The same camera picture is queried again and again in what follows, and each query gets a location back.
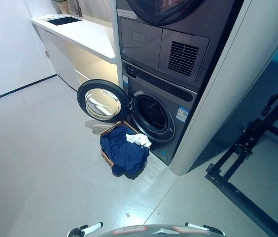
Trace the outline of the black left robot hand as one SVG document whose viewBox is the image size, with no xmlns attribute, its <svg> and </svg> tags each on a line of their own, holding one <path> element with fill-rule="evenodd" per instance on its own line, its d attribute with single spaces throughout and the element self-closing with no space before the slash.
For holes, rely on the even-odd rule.
<svg viewBox="0 0 278 237">
<path fill-rule="evenodd" d="M 84 225 L 79 228 L 73 228 L 67 233 L 67 237 L 85 237 L 103 226 L 103 222 L 98 222 L 94 225 Z"/>
</svg>

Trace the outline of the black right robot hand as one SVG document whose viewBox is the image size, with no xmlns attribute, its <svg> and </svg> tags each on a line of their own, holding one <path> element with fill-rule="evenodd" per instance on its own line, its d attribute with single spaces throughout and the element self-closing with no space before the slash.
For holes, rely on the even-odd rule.
<svg viewBox="0 0 278 237">
<path fill-rule="evenodd" d="M 216 234 L 219 234 L 219 235 L 222 235 L 222 236 L 226 236 L 225 233 L 216 228 L 216 227 L 211 227 L 211 226 L 208 226 L 208 225 L 202 225 L 202 226 L 199 226 L 199 225 L 195 225 L 195 224 L 192 224 L 190 222 L 186 222 L 185 223 L 185 226 L 187 227 L 191 227 L 191 228 L 196 228 L 196 229 L 200 229 L 200 230 L 204 230 L 204 231 L 210 231 L 210 232 L 213 232 L 213 233 L 216 233 Z"/>
</svg>

